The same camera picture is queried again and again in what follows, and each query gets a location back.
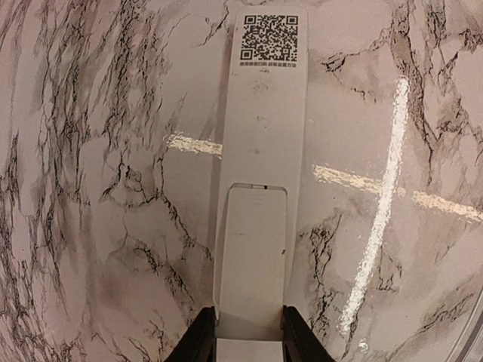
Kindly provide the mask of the white remote control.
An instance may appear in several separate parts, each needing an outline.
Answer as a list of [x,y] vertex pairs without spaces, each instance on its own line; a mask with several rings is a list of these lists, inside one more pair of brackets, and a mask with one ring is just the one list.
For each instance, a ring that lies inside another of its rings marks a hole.
[[295,5],[241,8],[235,18],[216,221],[214,304],[220,305],[225,218],[236,184],[286,194],[285,257],[288,285],[293,265],[303,158],[308,81],[309,20]]

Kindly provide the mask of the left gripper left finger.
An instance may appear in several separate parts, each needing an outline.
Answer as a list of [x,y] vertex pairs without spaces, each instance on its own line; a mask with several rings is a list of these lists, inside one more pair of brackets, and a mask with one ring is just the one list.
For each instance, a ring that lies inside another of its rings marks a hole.
[[165,361],[215,361],[215,320],[214,307],[202,308]]

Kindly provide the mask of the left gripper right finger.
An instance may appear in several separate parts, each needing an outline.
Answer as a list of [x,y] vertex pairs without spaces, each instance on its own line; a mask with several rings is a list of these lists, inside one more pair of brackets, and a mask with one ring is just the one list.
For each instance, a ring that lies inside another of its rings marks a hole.
[[292,362],[334,362],[294,306],[283,307],[283,358]]

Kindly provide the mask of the white battery compartment cover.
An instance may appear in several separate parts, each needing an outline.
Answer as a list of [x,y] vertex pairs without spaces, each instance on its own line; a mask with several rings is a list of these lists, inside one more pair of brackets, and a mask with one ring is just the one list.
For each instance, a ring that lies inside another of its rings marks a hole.
[[285,279],[284,189],[229,190],[220,295],[218,361],[281,361]]

